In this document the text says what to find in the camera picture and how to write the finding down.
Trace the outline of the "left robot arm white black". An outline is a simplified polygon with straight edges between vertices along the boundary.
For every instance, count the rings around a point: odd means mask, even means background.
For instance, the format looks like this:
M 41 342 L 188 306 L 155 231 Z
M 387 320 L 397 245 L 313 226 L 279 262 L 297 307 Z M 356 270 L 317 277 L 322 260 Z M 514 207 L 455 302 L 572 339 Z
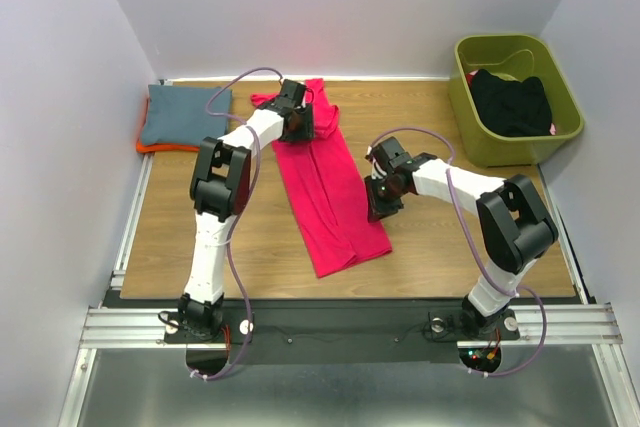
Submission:
M 202 341 L 222 331 L 227 247 L 256 183 L 262 149 L 275 141 L 314 137 L 308 88 L 289 79 L 280 85 L 279 93 L 260 103 L 246 122 L 219 138 L 203 139 L 199 147 L 189 189 L 196 220 L 194 252 L 176 322 Z

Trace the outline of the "pink red t shirt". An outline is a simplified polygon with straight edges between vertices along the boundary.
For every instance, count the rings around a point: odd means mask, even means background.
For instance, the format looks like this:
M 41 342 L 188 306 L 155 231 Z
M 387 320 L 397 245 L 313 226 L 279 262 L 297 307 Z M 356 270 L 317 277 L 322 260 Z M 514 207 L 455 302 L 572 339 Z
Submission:
M 323 278 L 384 256 L 392 246 L 382 224 L 367 220 L 366 189 L 339 126 L 339 107 L 322 79 L 308 79 L 306 87 L 315 137 L 275 141 L 272 149 L 313 269 Z

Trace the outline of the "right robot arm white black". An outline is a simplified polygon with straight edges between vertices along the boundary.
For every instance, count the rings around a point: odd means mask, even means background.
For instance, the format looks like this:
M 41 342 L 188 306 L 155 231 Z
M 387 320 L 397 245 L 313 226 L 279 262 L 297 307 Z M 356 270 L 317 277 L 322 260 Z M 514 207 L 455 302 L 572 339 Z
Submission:
M 557 241 L 558 230 L 532 181 L 476 174 L 428 153 L 410 155 L 390 137 L 368 149 L 372 172 L 364 179 L 367 220 L 377 222 L 403 209 L 406 194 L 450 203 L 476 261 L 480 259 L 463 213 L 479 221 L 488 261 L 462 301 L 460 325 L 472 337 L 491 331 L 517 295 L 524 275 Z

